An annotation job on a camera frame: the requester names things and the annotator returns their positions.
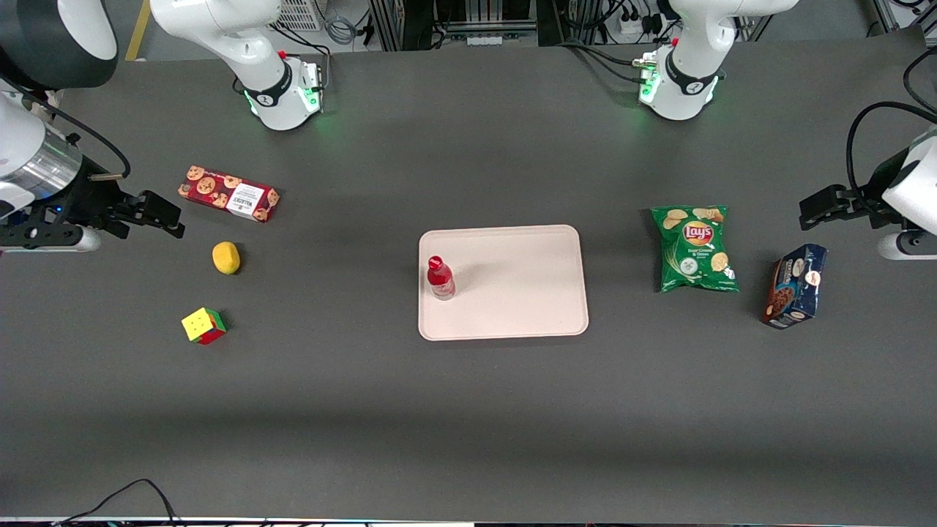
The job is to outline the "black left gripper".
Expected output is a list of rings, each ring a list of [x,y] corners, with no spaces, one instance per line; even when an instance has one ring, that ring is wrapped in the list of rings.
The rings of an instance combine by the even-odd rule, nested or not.
[[[816,191],[799,202],[801,230],[860,217],[867,217],[873,229],[903,224],[903,217],[884,200],[884,191],[896,179],[897,176],[871,176],[869,182],[860,186],[856,177],[848,176],[849,190],[843,184],[831,184]]]

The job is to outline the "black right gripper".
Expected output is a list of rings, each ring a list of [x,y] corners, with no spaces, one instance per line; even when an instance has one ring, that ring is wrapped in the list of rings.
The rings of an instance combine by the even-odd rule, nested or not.
[[[125,193],[115,180],[78,176],[58,194],[60,239],[98,239],[100,233],[126,239],[131,225],[153,227],[180,239],[185,232],[180,216],[181,209],[164,197],[152,191]]]

